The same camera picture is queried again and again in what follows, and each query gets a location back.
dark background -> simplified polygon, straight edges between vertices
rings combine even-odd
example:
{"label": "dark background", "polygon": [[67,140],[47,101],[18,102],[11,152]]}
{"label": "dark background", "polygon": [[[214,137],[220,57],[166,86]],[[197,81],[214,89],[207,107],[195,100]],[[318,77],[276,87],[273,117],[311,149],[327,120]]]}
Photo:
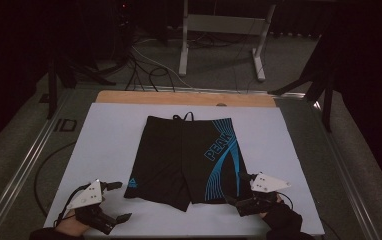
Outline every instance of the dark background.
{"label": "dark background", "polygon": [[[113,24],[101,13],[110,9],[110,5],[99,2],[105,7],[85,11],[90,1],[0,0],[0,131],[33,95],[36,82],[46,74],[48,40],[84,65],[92,66],[96,58],[107,57],[101,45],[119,33],[97,33],[96,29],[101,28],[92,29],[88,24]],[[218,1],[217,14],[257,17],[266,12],[261,1],[240,1],[239,8],[233,2]],[[161,41],[168,37],[166,26],[181,25],[182,1],[127,3],[133,8],[133,23]],[[261,4],[260,10],[254,7],[256,3]],[[214,1],[190,1],[190,12],[211,13],[213,4]],[[303,75],[334,65],[335,89],[342,93],[382,169],[382,1],[285,1],[278,5],[270,30],[276,37],[323,35]],[[121,45],[118,49],[127,48]]]}

blue line pattern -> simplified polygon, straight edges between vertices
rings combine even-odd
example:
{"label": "blue line pattern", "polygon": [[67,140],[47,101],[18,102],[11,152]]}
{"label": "blue line pattern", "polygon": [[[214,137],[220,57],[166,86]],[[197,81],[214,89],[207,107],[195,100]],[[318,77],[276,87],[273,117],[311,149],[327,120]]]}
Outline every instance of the blue line pattern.
{"label": "blue line pattern", "polygon": [[234,128],[232,127],[232,120],[230,118],[227,119],[219,119],[212,121],[216,129],[219,131],[220,135],[230,136],[227,142],[227,148],[224,149],[223,153],[217,160],[209,179],[206,185],[206,194],[205,200],[213,200],[213,199],[221,199],[224,198],[224,194],[222,192],[221,187],[221,170],[222,165],[226,159],[226,156],[230,153],[234,163],[235,170],[235,179],[237,184],[237,196],[240,192],[240,178],[238,176],[238,172],[240,170],[240,157],[238,154],[238,142],[237,137],[235,136]]}

logo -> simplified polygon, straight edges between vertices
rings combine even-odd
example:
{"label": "logo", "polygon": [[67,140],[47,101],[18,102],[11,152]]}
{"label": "logo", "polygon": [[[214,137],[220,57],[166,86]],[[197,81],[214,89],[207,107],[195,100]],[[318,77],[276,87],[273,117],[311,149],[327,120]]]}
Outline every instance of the logo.
{"label": "logo", "polygon": [[137,188],[138,187],[138,183],[135,181],[135,178],[131,178],[131,180],[129,180],[128,187],[130,187],[130,188]]}
{"label": "logo", "polygon": [[214,161],[217,158],[217,156],[219,156],[220,153],[226,147],[228,147],[233,137],[234,136],[232,136],[231,134],[221,133],[220,137],[216,139],[216,141],[212,144],[212,146],[210,146],[209,150],[206,151],[204,156],[210,159],[210,161]]}

drawstring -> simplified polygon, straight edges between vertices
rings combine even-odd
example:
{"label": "drawstring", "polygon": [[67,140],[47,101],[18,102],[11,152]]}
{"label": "drawstring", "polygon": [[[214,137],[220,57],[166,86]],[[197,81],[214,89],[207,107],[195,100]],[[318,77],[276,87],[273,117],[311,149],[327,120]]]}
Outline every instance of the drawstring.
{"label": "drawstring", "polygon": [[173,115],[173,119],[186,121],[188,114],[191,115],[191,121],[194,121],[194,114],[192,112],[187,112],[187,114],[185,114],[185,116],[184,116],[184,119],[182,119],[179,115]]}

white table surface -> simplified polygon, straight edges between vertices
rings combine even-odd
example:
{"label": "white table surface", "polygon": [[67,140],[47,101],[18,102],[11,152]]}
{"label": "white table surface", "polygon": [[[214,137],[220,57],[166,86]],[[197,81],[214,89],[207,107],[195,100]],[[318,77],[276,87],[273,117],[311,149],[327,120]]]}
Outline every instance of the white table surface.
{"label": "white table surface", "polygon": [[[121,189],[105,191],[104,213],[116,218],[132,213],[117,225],[111,237],[252,237],[268,226],[257,216],[240,217],[230,205],[195,204],[182,212],[165,204],[123,197],[147,116],[172,118],[193,112],[195,120],[232,118],[249,173],[263,172],[286,180],[280,192],[291,198],[303,217],[302,231],[324,234],[300,162],[279,108],[211,107],[93,103],[45,222],[50,227],[70,194],[79,186],[100,179],[123,182]],[[93,229],[88,236],[105,236]]]}

